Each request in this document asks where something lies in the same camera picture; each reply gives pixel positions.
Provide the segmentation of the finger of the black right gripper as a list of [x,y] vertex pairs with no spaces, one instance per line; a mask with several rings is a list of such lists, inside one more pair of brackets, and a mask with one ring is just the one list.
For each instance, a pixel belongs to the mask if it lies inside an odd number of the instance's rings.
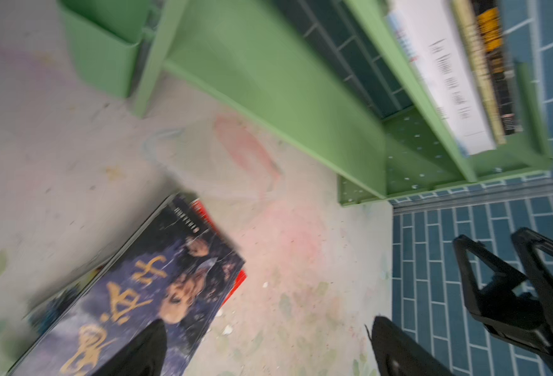
[[553,334],[553,274],[540,257],[544,252],[553,258],[553,240],[522,227],[512,235],[512,242]]
[[[495,338],[514,346],[551,346],[553,334],[538,298],[529,292],[515,293],[527,276],[465,235],[455,238],[453,246],[465,307],[471,316]],[[478,283],[470,254],[492,272],[484,286]]]

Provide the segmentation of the purple book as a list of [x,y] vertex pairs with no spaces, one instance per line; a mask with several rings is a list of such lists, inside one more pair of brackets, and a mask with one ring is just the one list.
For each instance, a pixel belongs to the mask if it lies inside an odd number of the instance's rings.
[[[153,321],[165,323],[161,375],[181,375],[245,264],[181,194],[157,208],[11,368],[12,375],[92,375]],[[222,266],[233,266],[230,280]]]

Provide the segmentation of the red manga comic book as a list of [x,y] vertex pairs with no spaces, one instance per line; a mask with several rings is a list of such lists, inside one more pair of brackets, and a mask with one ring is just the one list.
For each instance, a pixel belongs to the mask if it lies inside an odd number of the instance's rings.
[[[204,219],[204,222],[212,228],[212,230],[220,236],[220,239],[223,242],[226,242],[226,238],[221,233],[221,230],[215,225],[215,222],[213,221],[212,217],[209,215],[207,208],[204,206],[201,199],[198,197],[193,199],[191,202],[191,207],[193,208],[193,211],[201,217],[201,219]],[[233,266],[222,266],[221,270],[223,271],[223,276],[226,278],[226,280],[230,280],[231,277],[234,275],[234,267]],[[248,274],[246,273],[245,269],[242,267],[237,272],[237,276],[234,277],[232,280],[232,285],[229,288],[229,292],[227,293],[225,299],[223,300],[223,303],[221,307],[224,307],[224,305],[228,302],[228,300],[233,296],[233,294],[240,288],[240,286],[247,280]]]

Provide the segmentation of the white book brown stripes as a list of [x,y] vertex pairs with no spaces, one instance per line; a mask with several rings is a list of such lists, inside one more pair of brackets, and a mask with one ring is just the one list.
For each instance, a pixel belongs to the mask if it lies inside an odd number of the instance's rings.
[[449,1],[390,1],[387,17],[440,118],[465,156],[494,150]]

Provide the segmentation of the black book yellow text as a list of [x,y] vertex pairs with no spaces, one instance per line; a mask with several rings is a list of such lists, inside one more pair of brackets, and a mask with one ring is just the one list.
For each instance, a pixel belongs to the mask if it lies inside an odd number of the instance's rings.
[[505,59],[506,50],[499,7],[493,0],[472,0],[471,4],[491,72],[502,129],[506,136],[510,136],[520,132],[521,128],[517,123],[513,103],[514,71]]

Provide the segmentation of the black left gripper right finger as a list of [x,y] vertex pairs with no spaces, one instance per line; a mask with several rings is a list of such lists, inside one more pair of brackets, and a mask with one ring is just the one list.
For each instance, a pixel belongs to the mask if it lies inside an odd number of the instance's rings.
[[381,375],[453,375],[385,316],[374,319],[371,346]]

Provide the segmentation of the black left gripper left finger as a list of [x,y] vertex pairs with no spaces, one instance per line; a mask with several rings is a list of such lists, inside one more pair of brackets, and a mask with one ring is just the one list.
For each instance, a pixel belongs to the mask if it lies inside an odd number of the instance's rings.
[[138,333],[93,376],[159,376],[168,350],[167,332],[158,319]]

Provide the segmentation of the yellow illustrated history book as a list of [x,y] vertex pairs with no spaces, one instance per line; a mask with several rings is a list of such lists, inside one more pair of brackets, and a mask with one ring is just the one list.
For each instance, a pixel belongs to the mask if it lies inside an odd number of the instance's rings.
[[494,93],[494,85],[487,64],[486,50],[478,28],[477,19],[472,10],[471,1],[454,0],[451,7],[455,14],[459,32],[466,47],[466,53],[479,89],[483,109],[491,128],[492,136],[497,145],[505,145],[505,133]]

